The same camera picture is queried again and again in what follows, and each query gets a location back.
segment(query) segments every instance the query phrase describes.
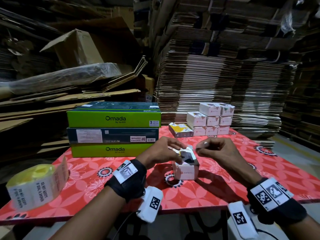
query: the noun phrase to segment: table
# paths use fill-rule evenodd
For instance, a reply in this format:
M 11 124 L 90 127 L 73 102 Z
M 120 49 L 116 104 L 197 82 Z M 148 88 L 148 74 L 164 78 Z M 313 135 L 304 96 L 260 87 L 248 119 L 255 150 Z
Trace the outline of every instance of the table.
M 160 136 L 173 137 L 167 126 L 160 128 Z M 259 146 L 254 141 L 230 130 L 228 135 L 241 155 L 262 176 L 275 177 L 283 186 L 295 194 L 299 202 L 320 202 L 320 181 L 299 169 L 272 151 Z M 180 138 L 186 145 L 196 147 L 207 136 Z M 133 157 L 73 158 L 71 149 L 63 153 L 54 165 L 66 157 L 70 176 L 61 194 L 52 202 L 27 212 L 17 213 L 12 203 L 0 210 L 0 225 L 18 223 L 44 223 L 66 221 L 81 210 L 104 187 L 123 161 Z M 164 198 L 160 214 L 189 213 L 207 208 L 226 209 L 229 202 L 247 201 L 247 191 L 212 159 L 197 157 L 200 163 L 197 181 L 175 180 L 171 163 L 158 164 L 147 172 L 147 185 L 163 191 Z M 140 199 L 132 200 L 123 211 L 138 209 Z

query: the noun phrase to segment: black wristband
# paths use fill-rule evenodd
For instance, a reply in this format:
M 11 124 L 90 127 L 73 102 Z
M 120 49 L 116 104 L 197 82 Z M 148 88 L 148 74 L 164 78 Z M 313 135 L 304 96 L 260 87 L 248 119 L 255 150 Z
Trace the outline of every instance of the black wristband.
M 262 178 L 255 186 L 266 180 L 267 178 Z M 306 218 L 306 209 L 293 198 L 290 198 L 277 208 L 267 211 L 250 191 L 250 189 L 253 189 L 255 186 L 247 189 L 247 198 L 251 204 L 251 208 L 254 210 L 254 213 L 258 214 L 258 219 L 261 223 L 273 224 L 273 222 L 275 222 L 279 226 L 285 227 L 300 222 Z
M 136 173 L 122 184 L 120 184 L 117 178 L 113 175 L 105 184 L 105 187 L 109 186 L 117 195 L 124 198 L 127 203 L 131 199 L 140 198 L 145 194 L 144 186 L 146 184 L 147 176 L 147 169 L 141 162 L 137 159 L 130 160 L 130 162 L 138 170 Z

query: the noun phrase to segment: wire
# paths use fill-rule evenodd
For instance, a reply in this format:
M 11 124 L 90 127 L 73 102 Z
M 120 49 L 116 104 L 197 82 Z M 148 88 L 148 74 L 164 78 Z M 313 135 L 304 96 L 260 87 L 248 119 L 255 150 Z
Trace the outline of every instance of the wire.
M 123 224 L 127 221 L 127 219 L 128 219 L 133 213 L 137 213 L 137 212 L 140 212 L 140 210 L 131 212 L 131 213 L 127 216 L 127 218 L 126 218 L 126 219 L 122 222 L 122 224 L 119 226 L 119 228 L 118 228 L 117 232 L 115 233 L 114 237 L 112 238 L 112 240 L 115 239 L 115 237 L 117 236 L 119 230 L 121 229 L 121 227 L 123 226 Z
M 272 235 L 272 234 L 269 233 L 269 232 L 266 232 L 266 231 L 261 230 L 261 229 L 256 229 L 256 230 L 257 230 L 257 232 L 263 232 L 263 233 L 265 233 L 265 234 L 268 234 L 269 236 L 273 237 L 275 240 L 279 240 L 278 238 L 276 238 L 274 235 Z

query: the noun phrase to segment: forearm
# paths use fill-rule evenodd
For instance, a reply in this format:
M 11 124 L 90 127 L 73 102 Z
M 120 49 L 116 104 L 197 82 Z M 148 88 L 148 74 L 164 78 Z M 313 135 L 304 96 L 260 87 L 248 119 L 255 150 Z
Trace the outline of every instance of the forearm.
M 301 222 L 282 227 L 282 230 L 290 240 L 317 240 L 320 236 L 320 225 L 310 216 Z
M 105 187 L 74 215 L 51 240 L 103 239 L 110 231 L 126 201 L 110 187 Z

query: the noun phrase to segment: person's left hand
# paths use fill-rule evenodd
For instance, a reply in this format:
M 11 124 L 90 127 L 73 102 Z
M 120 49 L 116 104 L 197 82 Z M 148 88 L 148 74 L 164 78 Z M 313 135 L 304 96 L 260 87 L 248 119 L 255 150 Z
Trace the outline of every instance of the person's left hand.
M 145 165 L 146 169 L 154 167 L 155 164 L 166 163 L 168 161 L 175 161 L 178 164 L 182 164 L 182 159 L 178 153 L 170 150 L 168 146 L 177 150 L 181 148 L 186 149 L 186 145 L 176 138 L 163 136 L 137 156 L 136 159 Z

